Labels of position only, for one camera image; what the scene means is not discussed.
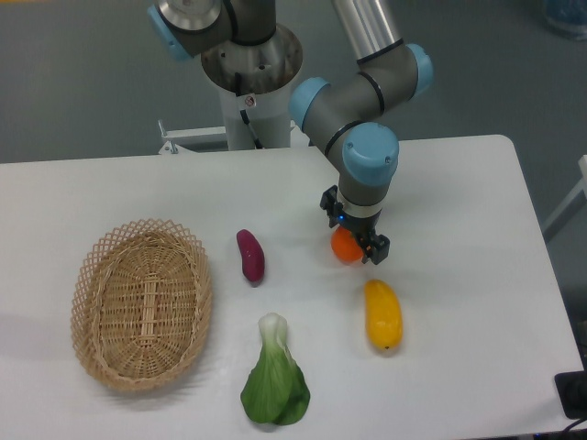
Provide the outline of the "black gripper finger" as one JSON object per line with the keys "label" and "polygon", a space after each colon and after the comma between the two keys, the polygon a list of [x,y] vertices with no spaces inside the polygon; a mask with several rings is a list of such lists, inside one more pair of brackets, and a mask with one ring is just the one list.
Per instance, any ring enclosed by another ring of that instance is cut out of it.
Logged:
{"label": "black gripper finger", "polygon": [[343,204],[338,200],[337,185],[323,192],[319,205],[327,214],[329,228],[339,225],[344,220]]}
{"label": "black gripper finger", "polygon": [[375,231],[370,231],[360,238],[360,247],[363,252],[361,259],[363,264],[370,261],[374,265],[379,265],[389,255],[390,239],[387,236],[378,235]]}

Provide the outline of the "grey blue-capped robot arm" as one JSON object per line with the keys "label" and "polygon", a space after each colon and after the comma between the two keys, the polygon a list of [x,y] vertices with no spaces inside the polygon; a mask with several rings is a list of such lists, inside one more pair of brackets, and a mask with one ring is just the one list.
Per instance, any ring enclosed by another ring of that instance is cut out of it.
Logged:
{"label": "grey blue-capped robot arm", "polygon": [[303,49],[276,19],[273,1],[155,1],[150,21],[177,60],[199,58],[218,91],[232,150],[278,149],[299,128],[338,171],[320,201],[332,226],[347,229],[364,261],[380,263],[390,241],[376,231],[398,166],[399,142],[378,118],[429,87],[432,61],[403,41],[387,1],[333,7],[358,72],[335,86],[298,80]]}

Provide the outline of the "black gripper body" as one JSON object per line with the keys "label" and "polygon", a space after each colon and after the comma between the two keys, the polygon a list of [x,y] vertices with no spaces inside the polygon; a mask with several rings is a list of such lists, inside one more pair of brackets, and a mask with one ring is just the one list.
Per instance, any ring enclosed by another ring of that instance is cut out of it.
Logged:
{"label": "black gripper body", "polygon": [[378,245],[380,239],[375,231],[381,213],[368,217],[356,217],[348,213],[338,215],[338,223],[350,232],[354,241],[362,249],[373,248]]}

